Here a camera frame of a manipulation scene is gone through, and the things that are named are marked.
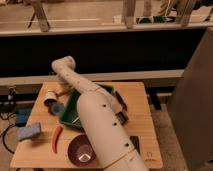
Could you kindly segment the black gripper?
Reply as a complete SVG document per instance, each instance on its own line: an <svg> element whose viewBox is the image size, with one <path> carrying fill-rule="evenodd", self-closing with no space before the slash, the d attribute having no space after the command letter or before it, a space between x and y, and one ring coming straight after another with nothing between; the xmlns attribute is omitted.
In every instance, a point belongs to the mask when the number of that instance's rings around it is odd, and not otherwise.
<svg viewBox="0 0 213 171"><path fill-rule="evenodd" d="M127 104L125 103L118 91L115 92L115 97L120 105L120 109L116 113L116 117L122 125L125 125L129 120Z"/></svg>

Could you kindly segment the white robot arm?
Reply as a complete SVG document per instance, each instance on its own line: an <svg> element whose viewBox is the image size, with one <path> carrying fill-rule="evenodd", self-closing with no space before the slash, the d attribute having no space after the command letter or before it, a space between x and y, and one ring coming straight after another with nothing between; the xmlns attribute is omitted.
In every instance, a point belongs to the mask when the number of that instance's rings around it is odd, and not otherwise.
<svg viewBox="0 0 213 171"><path fill-rule="evenodd" d="M74 71L66 56L51 63L59 78L79 93L77 113L104 171L149 171L116 117L117 100L98 84Z"/></svg>

